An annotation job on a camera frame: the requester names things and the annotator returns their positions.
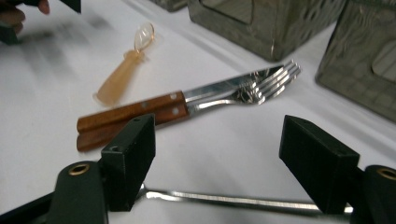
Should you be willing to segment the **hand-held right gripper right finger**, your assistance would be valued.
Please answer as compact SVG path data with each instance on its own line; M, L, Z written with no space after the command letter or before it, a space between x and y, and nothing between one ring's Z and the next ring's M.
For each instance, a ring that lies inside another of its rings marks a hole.
M284 118L279 158L320 211L341 214L360 155L309 120Z

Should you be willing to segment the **wooden handled knife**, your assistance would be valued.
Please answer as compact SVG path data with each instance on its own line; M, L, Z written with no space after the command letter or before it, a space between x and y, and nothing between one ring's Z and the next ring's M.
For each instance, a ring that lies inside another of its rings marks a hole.
M188 103L194 103L209 97L218 96L221 93L233 91L240 87L249 85L253 81L263 80L279 71L281 68L282 65L278 65L272 68L266 68L245 75L224 79L189 91L173 91L165 95L157 96L134 104L124 105L81 117L77 122L77 130L79 133L93 131L97 128L116 124L143 114L159 112L161 108L166 108L171 105L181 105L183 110L186 111Z

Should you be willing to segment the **translucent grey storage bin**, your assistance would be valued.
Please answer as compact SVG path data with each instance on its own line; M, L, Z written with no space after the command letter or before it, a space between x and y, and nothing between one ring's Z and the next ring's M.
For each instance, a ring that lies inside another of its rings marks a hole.
M396 123L396 0L347 0L316 82Z
M346 0L188 0L196 24L279 62L337 21Z

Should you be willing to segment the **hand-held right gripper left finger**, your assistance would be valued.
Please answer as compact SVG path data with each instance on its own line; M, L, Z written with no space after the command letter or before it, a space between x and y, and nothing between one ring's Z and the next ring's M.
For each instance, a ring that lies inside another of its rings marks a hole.
M101 154L108 209L130 211L156 155L155 115L131 119Z

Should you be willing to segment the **wooden handled fork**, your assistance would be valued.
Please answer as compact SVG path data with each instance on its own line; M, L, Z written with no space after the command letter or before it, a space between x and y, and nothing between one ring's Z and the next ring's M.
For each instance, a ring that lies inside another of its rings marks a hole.
M186 111L183 110L181 105L161 108L159 112L153 113L155 123L161 125L177 119L184 119L220 105L261 105L277 97L300 73L301 66L294 61L289 61L283 64L279 71L263 80L253 81L249 85L221 93L218 96L188 103ZM93 131L78 133L77 150L88 151L106 145L129 120L110 124Z

